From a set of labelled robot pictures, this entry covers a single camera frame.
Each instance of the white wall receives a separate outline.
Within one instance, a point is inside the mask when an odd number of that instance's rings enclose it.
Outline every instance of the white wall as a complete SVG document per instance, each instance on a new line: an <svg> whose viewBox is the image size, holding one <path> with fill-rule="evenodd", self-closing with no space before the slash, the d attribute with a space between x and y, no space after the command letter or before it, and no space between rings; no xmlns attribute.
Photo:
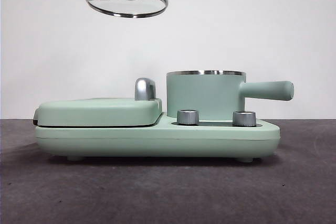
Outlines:
<svg viewBox="0 0 336 224"><path fill-rule="evenodd" d="M336 118L336 0L169 0L165 13L126 19L85 0L2 1L2 118L32 118L45 101L132 97L138 77L177 70L290 80L290 102L247 99L259 118Z"/></svg>

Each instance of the dark gray surface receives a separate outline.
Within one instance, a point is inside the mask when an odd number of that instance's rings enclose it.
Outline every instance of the dark gray surface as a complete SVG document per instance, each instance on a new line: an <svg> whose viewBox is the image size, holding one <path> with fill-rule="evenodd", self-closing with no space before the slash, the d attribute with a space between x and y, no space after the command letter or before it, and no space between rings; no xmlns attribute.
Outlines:
<svg viewBox="0 0 336 224"><path fill-rule="evenodd" d="M1 120L2 224L336 223L336 120L269 120L276 154L88 158L43 153L30 120Z"/></svg>

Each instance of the appliance foot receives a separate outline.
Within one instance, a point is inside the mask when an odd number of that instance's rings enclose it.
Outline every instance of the appliance foot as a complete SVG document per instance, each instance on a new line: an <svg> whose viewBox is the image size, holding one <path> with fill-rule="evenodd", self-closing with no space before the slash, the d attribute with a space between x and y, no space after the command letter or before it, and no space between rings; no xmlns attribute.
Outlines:
<svg viewBox="0 0 336 224"><path fill-rule="evenodd" d="M236 161L241 163L252 163L253 158L252 157L238 157L236 158Z"/></svg>
<svg viewBox="0 0 336 224"><path fill-rule="evenodd" d="M79 157L79 156L67 156L68 161L82 161L84 157Z"/></svg>

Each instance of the silver knob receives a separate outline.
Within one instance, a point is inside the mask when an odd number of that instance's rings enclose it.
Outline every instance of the silver knob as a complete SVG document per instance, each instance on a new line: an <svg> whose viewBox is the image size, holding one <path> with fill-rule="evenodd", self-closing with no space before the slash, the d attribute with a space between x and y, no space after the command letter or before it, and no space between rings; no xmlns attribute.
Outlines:
<svg viewBox="0 0 336 224"><path fill-rule="evenodd" d="M198 110L178 110L177 123L182 125L198 125L199 124Z"/></svg>
<svg viewBox="0 0 336 224"><path fill-rule="evenodd" d="M235 111L233 112L232 124L243 127L256 126L256 113L253 111Z"/></svg>

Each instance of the small pot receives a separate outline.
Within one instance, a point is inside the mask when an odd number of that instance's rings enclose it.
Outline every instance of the small pot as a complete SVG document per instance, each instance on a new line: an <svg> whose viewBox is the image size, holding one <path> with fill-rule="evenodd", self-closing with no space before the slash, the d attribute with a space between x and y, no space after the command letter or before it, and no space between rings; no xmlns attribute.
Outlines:
<svg viewBox="0 0 336 224"><path fill-rule="evenodd" d="M182 109L198 110L200 120L231 120L234 111L245 110L245 98L289 101L290 81L246 83L238 71L195 70L167 74L167 115Z"/></svg>

